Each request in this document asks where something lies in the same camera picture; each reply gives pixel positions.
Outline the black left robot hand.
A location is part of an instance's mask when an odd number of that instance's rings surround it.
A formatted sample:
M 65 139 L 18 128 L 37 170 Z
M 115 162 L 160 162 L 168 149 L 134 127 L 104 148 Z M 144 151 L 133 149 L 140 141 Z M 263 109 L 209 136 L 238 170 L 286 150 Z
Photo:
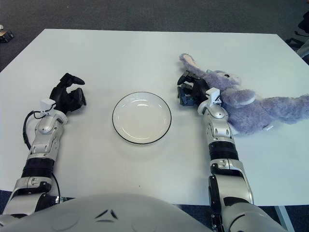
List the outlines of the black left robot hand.
M 58 85 L 53 88 L 49 97 L 56 102 L 55 109 L 65 115 L 67 112 L 73 112 L 86 105 L 84 93 L 80 87 L 72 90 L 70 93 L 67 92 L 67 88 L 73 84 L 84 85 L 85 82 L 79 77 L 66 73 L 60 79 Z

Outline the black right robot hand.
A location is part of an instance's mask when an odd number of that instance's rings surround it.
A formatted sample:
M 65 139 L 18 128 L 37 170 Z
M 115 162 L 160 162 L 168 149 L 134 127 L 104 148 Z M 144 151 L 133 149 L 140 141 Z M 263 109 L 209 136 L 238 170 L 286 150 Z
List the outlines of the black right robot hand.
M 190 71 L 185 71 L 177 82 L 178 98 L 182 106 L 199 106 L 207 100 L 206 91 L 209 88 L 206 81 Z

